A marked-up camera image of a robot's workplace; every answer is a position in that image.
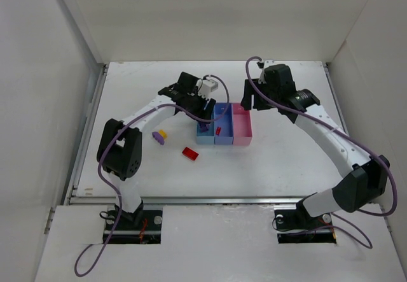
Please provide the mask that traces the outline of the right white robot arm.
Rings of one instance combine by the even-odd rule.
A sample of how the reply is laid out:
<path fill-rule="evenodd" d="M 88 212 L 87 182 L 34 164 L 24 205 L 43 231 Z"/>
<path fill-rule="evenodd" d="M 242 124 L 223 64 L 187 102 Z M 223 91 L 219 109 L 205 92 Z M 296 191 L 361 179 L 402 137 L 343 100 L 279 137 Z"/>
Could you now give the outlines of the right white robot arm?
<path fill-rule="evenodd" d="M 276 222 L 284 229 L 309 229 L 323 215 L 362 211 L 364 205 L 383 195 L 387 183 L 394 180 L 389 161 L 344 133 L 314 93 L 298 90 L 289 66 L 256 61 L 261 74 L 245 80 L 242 107 L 277 109 L 311 137 L 342 177 L 333 188 L 304 197 L 294 209 L 278 210 Z"/>

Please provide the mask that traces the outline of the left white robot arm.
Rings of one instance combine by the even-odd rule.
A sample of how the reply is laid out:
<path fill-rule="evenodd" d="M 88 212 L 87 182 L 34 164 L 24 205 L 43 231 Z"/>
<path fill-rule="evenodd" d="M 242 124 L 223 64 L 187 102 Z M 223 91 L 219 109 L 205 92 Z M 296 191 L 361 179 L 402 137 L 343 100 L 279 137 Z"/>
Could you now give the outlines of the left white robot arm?
<path fill-rule="evenodd" d="M 143 201 L 135 174 L 142 162 L 142 140 L 178 112 L 209 124 L 216 103 L 210 94 L 218 86 L 210 76 L 197 78 L 182 72 L 175 83 L 159 90 L 152 101 L 132 116 L 124 120 L 112 118 L 105 123 L 97 150 L 97 172 L 116 194 L 115 218 L 135 223 L 141 217 Z"/>

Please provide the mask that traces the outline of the purple yellow lego flower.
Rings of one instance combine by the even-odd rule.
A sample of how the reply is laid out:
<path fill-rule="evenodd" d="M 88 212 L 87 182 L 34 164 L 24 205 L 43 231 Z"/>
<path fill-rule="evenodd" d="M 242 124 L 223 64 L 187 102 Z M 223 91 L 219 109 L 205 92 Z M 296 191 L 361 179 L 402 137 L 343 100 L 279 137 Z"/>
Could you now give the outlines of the purple yellow lego flower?
<path fill-rule="evenodd" d="M 164 130 L 153 131 L 151 135 L 160 145 L 165 144 L 165 140 L 167 139 L 167 133 Z"/>

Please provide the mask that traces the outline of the purple flower top lego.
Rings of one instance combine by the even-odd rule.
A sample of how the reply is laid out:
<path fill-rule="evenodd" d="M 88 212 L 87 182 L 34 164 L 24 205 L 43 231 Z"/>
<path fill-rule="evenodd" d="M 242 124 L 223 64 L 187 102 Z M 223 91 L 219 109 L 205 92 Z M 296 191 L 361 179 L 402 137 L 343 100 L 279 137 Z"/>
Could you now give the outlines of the purple flower top lego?
<path fill-rule="evenodd" d="M 198 133 L 203 134 L 209 130 L 210 123 L 198 122 Z"/>

